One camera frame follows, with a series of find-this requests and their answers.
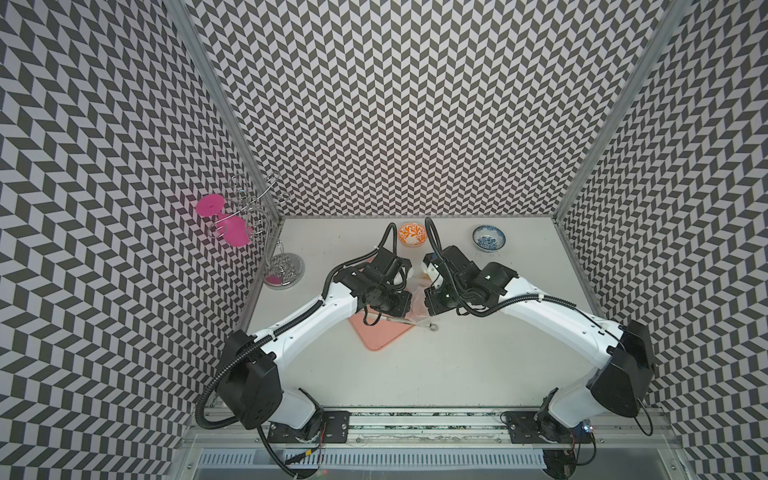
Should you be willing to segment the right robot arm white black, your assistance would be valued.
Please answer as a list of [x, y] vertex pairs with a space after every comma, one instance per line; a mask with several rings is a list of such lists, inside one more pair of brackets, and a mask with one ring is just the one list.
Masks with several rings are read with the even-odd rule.
[[478, 267], [456, 246], [444, 246], [435, 222], [424, 221], [432, 253], [424, 258], [433, 281], [425, 292], [432, 316], [453, 310], [485, 318], [503, 313], [523, 320], [580, 354], [592, 366], [584, 377], [556, 387], [533, 416], [537, 435], [557, 443], [595, 415], [636, 418], [656, 373], [649, 328], [588, 314], [575, 303], [550, 295], [498, 262]]

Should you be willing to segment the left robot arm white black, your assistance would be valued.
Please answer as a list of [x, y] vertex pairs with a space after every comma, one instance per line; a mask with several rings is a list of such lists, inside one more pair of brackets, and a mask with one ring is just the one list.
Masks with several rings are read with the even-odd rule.
[[346, 260], [327, 274], [321, 293], [305, 306], [254, 335], [242, 331], [225, 341], [212, 379], [195, 405], [202, 429], [241, 424], [248, 430], [277, 422], [294, 430], [311, 430], [321, 407], [304, 390], [281, 384], [280, 371], [339, 322], [360, 311], [403, 319], [412, 304], [406, 290], [411, 261], [398, 255], [397, 226], [387, 225], [369, 253]]

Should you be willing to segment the clear bag with pink contents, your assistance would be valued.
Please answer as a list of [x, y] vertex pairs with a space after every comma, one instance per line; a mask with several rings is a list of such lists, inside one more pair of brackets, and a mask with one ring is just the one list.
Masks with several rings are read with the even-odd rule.
[[406, 319], [411, 322], [421, 322], [429, 318], [428, 308], [425, 304], [426, 289], [432, 284], [432, 279], [422, 267], [414, 268], [407, 281], [406, 290], [412, 294], [410, 310]]

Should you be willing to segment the pink plastic tray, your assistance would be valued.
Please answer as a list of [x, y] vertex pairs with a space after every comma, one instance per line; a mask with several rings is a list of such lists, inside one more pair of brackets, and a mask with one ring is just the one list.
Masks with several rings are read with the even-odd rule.
[[363, 345], [370, 351], [379, 351], [413, 329], [406, 323], [396, 322], [383, 316], [374, 326], [363, 322], [364, 312], [358, 312], [348, 319]]

